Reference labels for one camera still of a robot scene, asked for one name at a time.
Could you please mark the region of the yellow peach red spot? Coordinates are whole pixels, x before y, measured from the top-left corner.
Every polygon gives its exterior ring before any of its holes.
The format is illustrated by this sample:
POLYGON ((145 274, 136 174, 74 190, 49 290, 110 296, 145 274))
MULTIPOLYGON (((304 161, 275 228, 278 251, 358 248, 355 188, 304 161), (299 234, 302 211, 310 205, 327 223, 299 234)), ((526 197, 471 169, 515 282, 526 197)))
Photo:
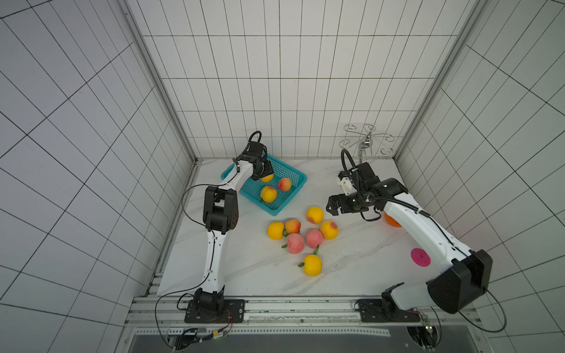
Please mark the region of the yellow peach red spot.
POLYGON ((331 241, 338 236, 339 228, 337 223, 333 221, 326 221, 322 223, 320 232, 322 233, 325 240, 331 241))

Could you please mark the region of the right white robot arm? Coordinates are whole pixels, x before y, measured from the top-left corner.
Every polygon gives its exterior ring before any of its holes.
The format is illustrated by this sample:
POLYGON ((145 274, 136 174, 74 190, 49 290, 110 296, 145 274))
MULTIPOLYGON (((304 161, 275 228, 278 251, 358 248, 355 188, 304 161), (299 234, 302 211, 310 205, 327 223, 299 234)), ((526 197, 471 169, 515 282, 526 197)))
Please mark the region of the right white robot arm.
POLYGON ((326 210, 330 214, 363 213, 370 208, 385 213, 420 245, 439 272, 416 283, 387 288, 381 297, 389 313, 437 306, 455 314, 488 291, 491 256, 472 250, 446 231, 397 179, 380 179, 368 163, 362 163, 344 166, 338 183, 343 192, 329 197, 326 210))

